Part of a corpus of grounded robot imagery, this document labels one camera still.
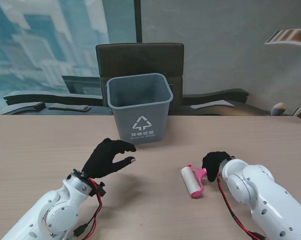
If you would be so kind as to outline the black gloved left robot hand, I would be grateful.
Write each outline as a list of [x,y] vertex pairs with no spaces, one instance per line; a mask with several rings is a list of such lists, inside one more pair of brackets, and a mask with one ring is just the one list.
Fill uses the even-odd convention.
[[134,153],[136,151],[135,146],[129,142],[105,138],[94,149],[83,166],[82,172],[88,178],[103,178],[109,174],[118,172],[136,160],[133,156],[128,156],[123,160],[113,162],[117,154],[124,154],[125,152]]

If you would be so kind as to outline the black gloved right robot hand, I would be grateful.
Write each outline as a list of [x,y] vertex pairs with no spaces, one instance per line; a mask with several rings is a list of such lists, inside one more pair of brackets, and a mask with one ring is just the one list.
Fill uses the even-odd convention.
[[207,179],[209,182],[214,182],[218,176],[219,167],[224,160],[230,161],[234,159],[234,156],[230,156],[225,151],[209,152],[202,159],[202,169],[206,169]]

